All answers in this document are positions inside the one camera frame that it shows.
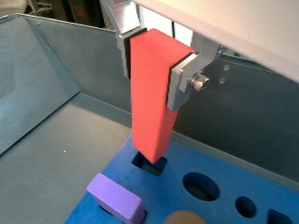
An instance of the purple block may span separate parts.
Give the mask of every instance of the purple block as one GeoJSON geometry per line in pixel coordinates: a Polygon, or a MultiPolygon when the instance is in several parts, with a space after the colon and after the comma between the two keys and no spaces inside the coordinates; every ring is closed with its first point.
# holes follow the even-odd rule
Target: purple block
{"type": "Polygon", "coordinates": [[[98,204],[126,224],[140,224],[146,218],[142,199],[106,175],[99,173],[88,184],[98,204]]]}

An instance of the tan round block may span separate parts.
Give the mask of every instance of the tan round block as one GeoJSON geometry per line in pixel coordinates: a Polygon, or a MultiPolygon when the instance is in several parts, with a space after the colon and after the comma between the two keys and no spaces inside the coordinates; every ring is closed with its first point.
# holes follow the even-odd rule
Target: tan round block
{"type": "Polygon", "coordinates": [[[168,216],[164,224],[206,224],[206,221],[196,213],[179,211],[168,216]]]}

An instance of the red block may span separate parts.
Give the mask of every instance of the red block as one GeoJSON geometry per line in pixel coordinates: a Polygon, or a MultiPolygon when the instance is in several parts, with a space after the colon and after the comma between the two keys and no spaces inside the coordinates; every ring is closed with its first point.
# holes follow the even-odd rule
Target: red block
{"type": "Polygon", "coordinates": [[[171,67],[194,50],[156,29],[130,41],[134,145],[155,163],[166,153],[178,114],[167,108],[171,67]]]}

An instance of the bolt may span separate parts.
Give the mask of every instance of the bolt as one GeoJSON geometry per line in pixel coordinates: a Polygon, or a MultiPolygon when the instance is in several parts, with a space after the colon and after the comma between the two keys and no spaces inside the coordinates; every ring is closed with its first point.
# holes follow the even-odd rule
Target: bolt
{"type": "Polygon", "coordinates": [[[203,74],[196,73],[191,78],[191,87],[200,92],[207,87],[208,82],[210,78],[203,74]]]}

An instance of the blue shape sorter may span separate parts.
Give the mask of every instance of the blue shape sorter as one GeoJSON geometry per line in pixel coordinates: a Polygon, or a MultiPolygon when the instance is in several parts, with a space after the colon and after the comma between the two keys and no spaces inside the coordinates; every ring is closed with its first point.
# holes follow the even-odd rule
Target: blue shape sorter
{"type": "MultiPolygon", "coordinates": [[[[144,224],[164,223],[182,210],[196,213],[207,224],[299,223],[299,192],[186,145],[171,141],[156,167],[142,158],[136,162],[138,157],[130,137],[103,174],[142,198],[144,224]]],[[[87,193],[66,223],[122,222],[87,193]]]]}

